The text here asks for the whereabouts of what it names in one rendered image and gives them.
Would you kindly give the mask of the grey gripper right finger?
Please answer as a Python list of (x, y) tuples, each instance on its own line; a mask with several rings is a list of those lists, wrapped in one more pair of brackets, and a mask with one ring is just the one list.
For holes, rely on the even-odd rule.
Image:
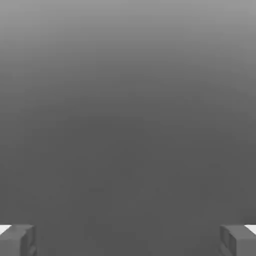
[(256, 224), (221, 225), (219, 256), (256, 256)]

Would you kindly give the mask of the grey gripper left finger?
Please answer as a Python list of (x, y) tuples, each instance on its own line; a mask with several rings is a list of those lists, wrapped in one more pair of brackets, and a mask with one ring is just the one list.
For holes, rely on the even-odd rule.
[(0, 256), (38, 256), (36, 226), (0, 224)]

